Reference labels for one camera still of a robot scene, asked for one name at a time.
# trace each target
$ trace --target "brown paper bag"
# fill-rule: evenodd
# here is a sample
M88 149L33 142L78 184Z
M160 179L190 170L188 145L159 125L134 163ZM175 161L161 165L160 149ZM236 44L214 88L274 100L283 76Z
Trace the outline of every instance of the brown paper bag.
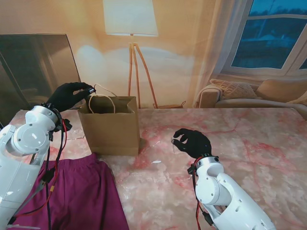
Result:
M100 97L91 99L91 109L79 111L81 124L92 152L101 155L137 156L140 130L136 97Z

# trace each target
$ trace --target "pink marble surface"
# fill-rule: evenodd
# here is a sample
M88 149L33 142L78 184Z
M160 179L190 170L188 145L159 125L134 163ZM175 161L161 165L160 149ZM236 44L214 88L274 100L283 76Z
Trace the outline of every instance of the pink marble surface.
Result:
M13 122L20 123L17 114ZM63 158L90 151L76 111ZM307 229L307 122L289 108L139 110L138 157L102 156L112 169L131 230L197 229L187 168L193 161L171 145L181 127L203 132L213 155L265 210L278 230ZM51 146L56 156L58 142ZM201 229L211 229L201 218Z

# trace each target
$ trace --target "glass panel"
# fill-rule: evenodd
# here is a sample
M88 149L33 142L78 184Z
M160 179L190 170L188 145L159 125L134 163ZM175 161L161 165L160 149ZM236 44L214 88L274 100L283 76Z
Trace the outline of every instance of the glass panel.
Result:
M46 102L54 90L79 81L64 34L0 35L0 121Z
M298 18L247 20L232 66L281 69L306 23Z
M304 61L304 63L299 69L307 69L307 59Z
M306 0L254 0L250 16L273 14L307 15Z

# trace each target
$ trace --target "black glove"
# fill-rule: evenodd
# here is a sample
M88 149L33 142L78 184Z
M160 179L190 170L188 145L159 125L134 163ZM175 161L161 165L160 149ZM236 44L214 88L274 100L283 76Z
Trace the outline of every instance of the black glove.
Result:
M90 95L93 89L93 86L84 82L65 83L54 91L46 103L51 103L59 112L63 112L73 108L75 104Z
M192 158L208 157L211 155L211 144L209 139L201 132L196 130L189 130L181 128L176 131L174 138L178 138L180 135L180 141L173 139L172 143L182 152L186 152Z

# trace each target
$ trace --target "purple cloth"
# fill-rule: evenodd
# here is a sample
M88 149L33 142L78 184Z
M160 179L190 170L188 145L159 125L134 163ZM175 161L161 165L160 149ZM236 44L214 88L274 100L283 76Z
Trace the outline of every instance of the purple cloth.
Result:
M44 174L44 162L31 194ZM53 230L128 230L128 224L111 170L95 154L62 160L50 198ZM36 209L46 202L46 189L40 191L20 213ZM48 230L47 207L32 216L19 217L14 224Z

